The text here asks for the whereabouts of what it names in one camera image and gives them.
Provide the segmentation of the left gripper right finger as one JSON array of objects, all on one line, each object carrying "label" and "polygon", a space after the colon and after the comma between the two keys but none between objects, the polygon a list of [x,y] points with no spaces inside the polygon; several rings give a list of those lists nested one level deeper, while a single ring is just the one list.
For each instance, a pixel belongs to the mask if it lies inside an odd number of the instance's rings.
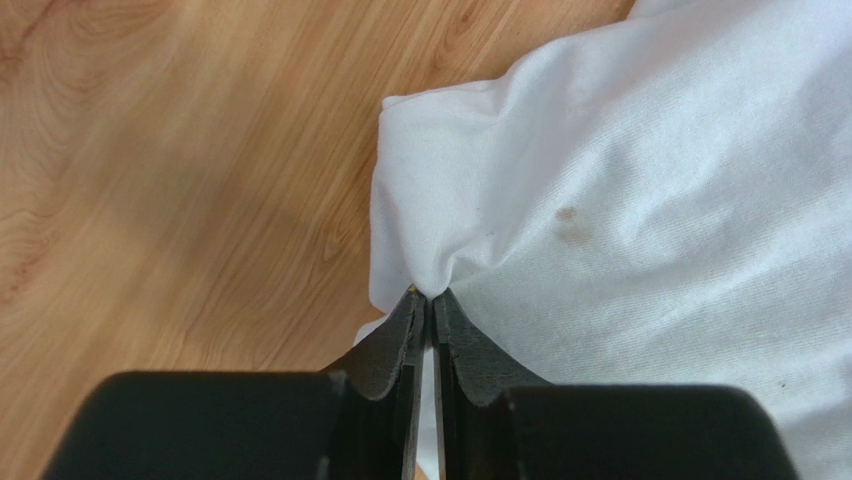
[{"label": "left gripper right finger", "polygon": [[432,303],[444,479],[794,479],[771,418],[719,385],[557,385]]}]

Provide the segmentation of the white printed t-shirt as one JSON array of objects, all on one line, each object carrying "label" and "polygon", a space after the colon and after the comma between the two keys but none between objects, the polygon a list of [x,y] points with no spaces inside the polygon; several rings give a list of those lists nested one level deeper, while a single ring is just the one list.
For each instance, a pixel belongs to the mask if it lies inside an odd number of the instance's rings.
[{"label": "white printed t-shirt", "polygon": [[638,1],[389,97],[369,297],[451,289],[559,383],[734,385],[851,475],[851,5]]}]

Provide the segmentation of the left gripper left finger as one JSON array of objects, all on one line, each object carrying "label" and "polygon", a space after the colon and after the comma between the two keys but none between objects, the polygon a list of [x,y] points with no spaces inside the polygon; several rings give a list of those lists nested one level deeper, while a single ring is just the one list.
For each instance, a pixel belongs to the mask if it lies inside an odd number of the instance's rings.
[{"label": "left gripper left finger", "polygon": [[85,398],[47,479],[411,479],[424,297],[315,372],[128,371]]}]

